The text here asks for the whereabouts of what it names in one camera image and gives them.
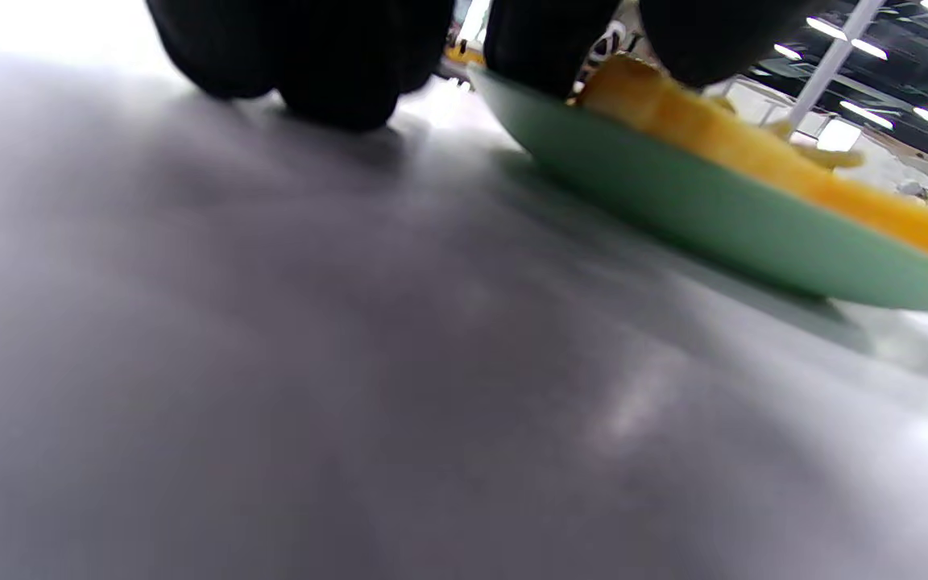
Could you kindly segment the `person's left hand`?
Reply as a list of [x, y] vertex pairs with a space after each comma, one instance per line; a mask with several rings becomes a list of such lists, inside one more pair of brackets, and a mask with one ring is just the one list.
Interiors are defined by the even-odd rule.
[[[820, 1], [640, 1], [652, 54], [701, 89], [744, 71]], [[564, 99], [618, 1], [494, 1], [487, 68]], [[436, 70], [453, 1], [148, 1], [171, 63], [231, 102], [277, 92], [292, 114], [368, 132]]]

